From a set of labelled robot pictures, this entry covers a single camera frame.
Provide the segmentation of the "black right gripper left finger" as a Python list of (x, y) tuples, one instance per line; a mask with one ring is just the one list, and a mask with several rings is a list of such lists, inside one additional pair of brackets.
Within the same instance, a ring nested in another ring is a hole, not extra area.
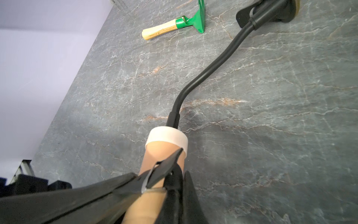
[(129, 173), (76, 189), (1, 197), (1, 223), (116, 224), (136, 198), (115, 190), (136, 177)]

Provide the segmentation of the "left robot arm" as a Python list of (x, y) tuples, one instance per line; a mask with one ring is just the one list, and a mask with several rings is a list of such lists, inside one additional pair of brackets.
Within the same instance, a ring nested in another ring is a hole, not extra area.
[(49, 184), (47, 179), (36, 177), (30, 163), (23, 160), (9, 184), (6, 178), (1, 178), (1, 197), (72, 189), (68, 182), (58, 180)]

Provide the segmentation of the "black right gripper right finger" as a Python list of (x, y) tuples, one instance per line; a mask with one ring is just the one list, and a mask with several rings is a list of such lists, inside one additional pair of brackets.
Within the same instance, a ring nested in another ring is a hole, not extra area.
[(175, 170), (164, 182), (167, 194), (156, 224), (207, 224), (189, 172)]

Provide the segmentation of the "black gooseneck suction mount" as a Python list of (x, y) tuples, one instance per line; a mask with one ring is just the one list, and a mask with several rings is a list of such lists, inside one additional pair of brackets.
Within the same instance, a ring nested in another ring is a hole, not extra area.
[(236, 20), (241, 30), (230, 45), (179, 93), (173, 104), (172, 111), (169, 113), (166, 126), (178, 128), (180, 109), (185, 98), (222, 66), (251, 32), (272, 21), (288, 23), (297, 16), (299, 8), (299, 0), (265, 0), (253, 1), (250, 5), (239, 10), (236, 13)]

